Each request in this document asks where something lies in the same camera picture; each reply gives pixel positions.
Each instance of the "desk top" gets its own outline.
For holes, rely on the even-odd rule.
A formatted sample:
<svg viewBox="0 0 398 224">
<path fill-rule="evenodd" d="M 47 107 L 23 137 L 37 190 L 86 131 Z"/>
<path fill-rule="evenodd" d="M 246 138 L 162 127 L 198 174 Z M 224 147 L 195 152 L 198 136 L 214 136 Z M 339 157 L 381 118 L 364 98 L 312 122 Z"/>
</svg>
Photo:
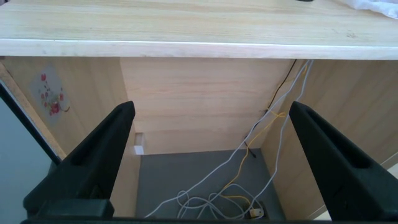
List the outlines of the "desk top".
<svg viewBox="0 0 398 224">
<path fill-rule="evenodd" d="M 12 0 L 0 55 L 398 59 L 398 21 L 341 0 Z"/>
</svg>

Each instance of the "gray carpet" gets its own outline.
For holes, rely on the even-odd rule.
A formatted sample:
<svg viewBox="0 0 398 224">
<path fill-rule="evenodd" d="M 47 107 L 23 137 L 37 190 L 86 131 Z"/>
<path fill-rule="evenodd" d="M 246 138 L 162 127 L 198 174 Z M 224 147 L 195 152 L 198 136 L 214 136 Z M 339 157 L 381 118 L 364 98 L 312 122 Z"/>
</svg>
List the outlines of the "gray carpet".
<svg viewBox="0 0 398 224">
<path fill-rule="evenodd" d="M 235 182 L 244 187 L 251 194 L 258 194 L 269 180 L 267 166 L 259 149 L 253 150 L 257 158 L 249 155 L 243 165 L 239 179 Z M 215 167 L 226 161 L 232 151 L 197 152 L 186 154 L 164 154 L 143 156 L 141 160 L 139 189 L 137 197 L 136 217 L 144 217 L 164 200 L 175 197 L 180 190 L 187 190 L 196 184 Z M 207 197 L 212 192 L 218 192 L 237 173 L 241 159 L 246 151 L 238 151 L 232 160 L 216 171 L 207 180 L 193 189 L 190 196 Z M 242 190 L 231 187 L 225 191 L 225 195 L 245 195 Z M 258 198 L 263 201 L 271 220 L 284 220 L 283 211 L 273 185 Z M 240 205 L 245 201 L 235 199 Z M 239 214 L 239 210 L 231 202 L 218 198 L 215 201 L 218 208 L 228 216 Z M 176 201 L 164 204 L 153 214 L 156 218 L 175 218 L 179 211 Z M 189 210 L 184 218 L 196 218 L 200 209 Z M 207 208 L 202 219 L 214 219 Z"/>
</svg>

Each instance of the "wooden desk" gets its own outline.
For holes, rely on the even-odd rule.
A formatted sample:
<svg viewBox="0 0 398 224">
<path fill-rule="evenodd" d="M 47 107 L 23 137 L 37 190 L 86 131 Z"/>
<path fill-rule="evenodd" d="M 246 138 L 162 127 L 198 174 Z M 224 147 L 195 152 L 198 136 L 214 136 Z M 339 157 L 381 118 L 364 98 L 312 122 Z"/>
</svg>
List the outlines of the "wooden desk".
<svg viewBox="0 0 398 224">
<path fill-rule="evenodd" d="M 302 102 L 386 167 L 398 161 L 398 23 L 381 14 L 339 0 L 12 0 L 0 20 L 1 79 L 61 157 L 117 104 L 134 101 L 116 215 L 134 214 L 134 132 L 144 134 L 144 154 L 234 149 L 286 76 L 277 97 L 287 91 L 301 59 L 344 59 L 315 61 Z M 29 90 L 48 65 L 70 100 L 56 123 Z M 287 111 L 299 88 L 275 110 Z M 253 144 L 271 172 L 280 125 Z M 289 219 L 325 209 L 291 125 L 274 185 Z"/>
</svg>

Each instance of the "flower sticker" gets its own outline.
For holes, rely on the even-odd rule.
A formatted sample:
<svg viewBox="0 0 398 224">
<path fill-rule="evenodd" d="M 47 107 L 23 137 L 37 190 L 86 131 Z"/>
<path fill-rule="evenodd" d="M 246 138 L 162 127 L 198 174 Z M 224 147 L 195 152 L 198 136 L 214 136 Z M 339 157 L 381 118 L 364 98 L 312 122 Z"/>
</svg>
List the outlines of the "flower sticker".
<svg viewBox="0 0 398 224">
<path fill-rule="evenodd" d="M 43 115 L 50 124 L 57 122 L 61 114 L 69 111 L 67 93 L 52 64 L 33 78 L 29 88 L 38 105 L 44 110 Z"/>
</svg>

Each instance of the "yellow cable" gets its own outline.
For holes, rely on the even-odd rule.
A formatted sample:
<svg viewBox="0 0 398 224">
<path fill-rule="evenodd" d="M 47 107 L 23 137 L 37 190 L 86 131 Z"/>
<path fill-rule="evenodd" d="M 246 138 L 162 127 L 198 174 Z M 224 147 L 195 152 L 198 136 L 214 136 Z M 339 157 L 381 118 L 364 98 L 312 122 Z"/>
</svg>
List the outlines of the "yellow cable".
<svg viewBox="0 0 398 224">
<path fill-rule="evenodd" d="M 243 159 L 242 159 L 242 162 L 241 162 L 241 165 L 239 166 L 238 174 L 236 174 L 236 176 L 235 176 L 228 184 L 226 184 L 226 185 L 223 187 L 223 189 L 227 188 L 227 187 L 228 187 L 232 182 L 234 182 L 234 180 L 236 180 L 236 179 L 239 177 L 239 175 L 241 174 L 241 169 L 242 169 L 243 162 L 246 160 L 246 158 L 247 158 L 248 155 L 249 155 L 249 148 L 250 148 L 250 145 L 253 143 L 253 141 L 256 140 L 256 138 L 257 138 L 258 136 L 260 136 L 260 134 L 262 134 L 270 125 L 272 125 L 273 122 L 274 122 L 277 118 L 283 118 L 283 117 L 285 117 L 285 116 L 286 116 L 286 113 L 285 113 L 285 112 L 282 112 L 282 113 L 280 113 L 280 114 L 277 114 L 277 116 L 276 116 L 265 128 L 263 128 L 263 129 L 250 141 L 250 143 L 249 143 L 248 146 L 246 147 L 246 155 L 244 155 L 244 157 L 243 157 Z"/>
<path fill-rule="evenodd" d="M 231 195 L 231 196 L 224 196 L 222 195 L 224 198 L 241 198 L 241 199 L 245 199 L 245 201 L 247 201 L 247 203 L 250 205 L 250 200 L 245 197 L 245 196 L 240 196 L 240 195 Z"/>
<path fill-rule="evenodd" d="M 304 68 L 304 71 L 303 71 L 302 73 L 305 73 L 305 72 L 307 71 L 307 68 L 308 68 L 308 66 L 306 65 L 305 68 Z M 241 169 L 242 169 L 243 162 L 246 160 L 246 158 L 247 158 L 248 155 L 249 155 L 249 148 L 250 148 L 250 145 L 253 143 L 253 141 L 254 141 L 258 136 L 260 136 L 260 134 L 262 134 L 262 133 L 263 133 L 263 132 L 264 132 L 264 131 L 265 131 L 277 118 L 284 118 L 284 117 L 286 117 L 286 113 L 285 113 L 285 112 L 281 112 L 281 113 L 277 114 L 277 113 L 273 112 L 272 110 L 270 110 L 269 108 L 267 108 L 267 110 L 269 110 L 273 115 L 275 115 L 275 118 L 274 118 L 265 128 L 263 128 L 263 129 L 262 129 L 262 130 L 249 142 L 248 146 L 246 147 L 246 155 L 244 155 L 244 157 L 243 157 L 243 159 L 242 159 L 242 161 L 241 161 L 241 165 L 239 166 L 238 174 L 236 174 L 236 176 L 235 176 L 228 184 L 226 184 L 226 185 L 223 187 L 223 189 L 227 188 L 230 184 L 232 184 L 232 182 L 234 182 L 234 181 L 239 177 L 239 175 L 241 174 Z M 245 201 L 247 201 L 248 204 L 251 204 L 251 202 L 250 202 L 250 200 L 249 200 L 248 198 L 246 198 L 245 196 L 241 196 L 241 195 L 230 195 L 230 196 L 224 196 L 224 195 L 222 195 L 222 197 L 224 197 L 224 198 L 242 198 L 242 199 L 245 199 Z"/>
</svg>

